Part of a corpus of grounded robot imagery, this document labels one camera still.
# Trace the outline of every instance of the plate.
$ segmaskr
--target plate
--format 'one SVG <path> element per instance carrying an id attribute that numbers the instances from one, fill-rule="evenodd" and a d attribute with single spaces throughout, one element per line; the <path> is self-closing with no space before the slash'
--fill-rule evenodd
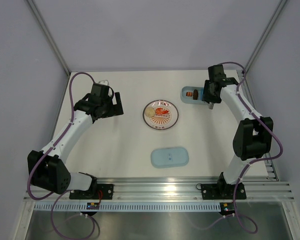
<path id="1" fill-rule="evenodd" d="M 167 100 L 154 100 L 145 106 L 142 116 L 149 127 L 166 130 L 176 124 L 179 112 L 176 106 Z"/>

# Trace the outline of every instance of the gray wall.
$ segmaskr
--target gray wall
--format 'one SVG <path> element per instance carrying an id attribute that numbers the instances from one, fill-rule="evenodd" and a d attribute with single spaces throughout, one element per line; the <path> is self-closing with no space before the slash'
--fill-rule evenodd
<path id="1" fill-rule="evenodd" d="M 0 240 L 26 190 L 27 155 L 49 141 L 67 78 L 23 0 L 0 0 Z"/>
<path id="2" fill-rule="evenodd" d="M 246 63 L 279 0 L 36 0 L 72 71 Z"/>
<path id="3" fill-rule="evenodd" d="M 282 140 L 284 153 L 276 164 L 300 212 L 300 0 L 288 3 L 248 80 L 258 110 L 273 118 Z M 278 148 L 272 149 L 276 154 Z"/>

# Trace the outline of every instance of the metal frame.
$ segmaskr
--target metal frame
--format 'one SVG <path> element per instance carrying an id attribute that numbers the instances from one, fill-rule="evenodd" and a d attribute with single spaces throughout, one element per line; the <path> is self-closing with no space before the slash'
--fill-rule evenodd
<path id="1" fill-rule="evenodd" d="M 49 29 L 38 9 L 38 6 L 35 3 L 35 0 L 24 1 L 29 6 L 30 11 L 36 19 L 40 29 L 45 35 L 46 40 L 51 46 L 51 49 L 55 53 L 58 61 L 62 65 L 69 80 L 71 71 L 69 70 L 65 59 L 63 58 L 55 41 L 53 40 Z M 279 4 L 277 5 L 269 23 L 263 31 L 262 36 L 260 37 L 246 64 L 247 71 L 250 70 L 251 66 L 256 60 L 256 57 L 262 49 L 262 46 L 266 42 L 266 39 L 268 38 L 270 32 L 273 30 L 275 23 L 279 19 L 279 16 L 283 12 L 288 2 L 289 0 L 280 0 Z M 241 71 L 237 72 L 238 76 L 242 78 Z M 253 106 L 255 106 L 255 101 L 253 100 L 247 82 L 245 82 L 243 90 L 246 98 Z M 59 113 L 65 97 L 65 93 L 66 88 L 62 93 L 63 98 L 59 105 Z M 282 202 L 293 239 L 299 240 L 300 220 L 298 218 L 298 212 L 294 204 L 294 197 L 291 192 L 290 185 L 288 182 L 279 181 L 276 168 L 272 161 L 267 161 L 265 165 L 268 171 L 268 177 L 245 177 L 243 183 L 245 185 L 247 199 L 238 200 L 238 202 Z M 187 209 L 186 206 L 217 206 L 219 202 L 226 201 L 202 200 L 200 191 L 196 189 L 196 184 L 198 183 L 215 183 L 217 179 L 217 177 L 100 178 L 98 182 L 101 184 L 114 184 L 113 200 L 103 200 L 101 203 L 101 207 L 103 206 L 102 208 L 104 208 L 105 211 L 107 211 L 107 208 L 110 208 L 108 209 L 108 211 L 113 210 L 126 212 L 126 208 L 128 207 L 134 208 L 134 210 L 136 211 L 140 210 L 144 212 L 148 211 L 148 209 L 138 209 L 137 206 L 141 206 L 141 208 L 146 208 L 146 206 L 176 206 L 177 208 L 183 208 L 182 211 L 191 212 L 192 210 Z M 36 196 L 43 196 L 47 194 L 45 190 L 35 187 L 33 188 L 33 193 Z M 27 193 L 25 193 L 22 205 L 22 214 L 19 219 L 18 227 L 12 239 L 25 239 L 33 210 L 39 210 L 40 207 L 42 210 L 49 210 L 49 206 L 52 205 L 51 203 L 54 202 L 56 198 L 57 195 L 53 194 L 44 202 L 36 203 L 29 198 L 29 195 Z M 67 211 L 70 211 L 70 209 L 75 209 L 76 205 L 78 205 L 78 208 L 80 209 L 88 201 L 69 200 L 69 194 L 65 194 L 59 200 L 59 202 L 60 203 L 58 203 L 56 211 L 64 211 L 65 209 Z"/>

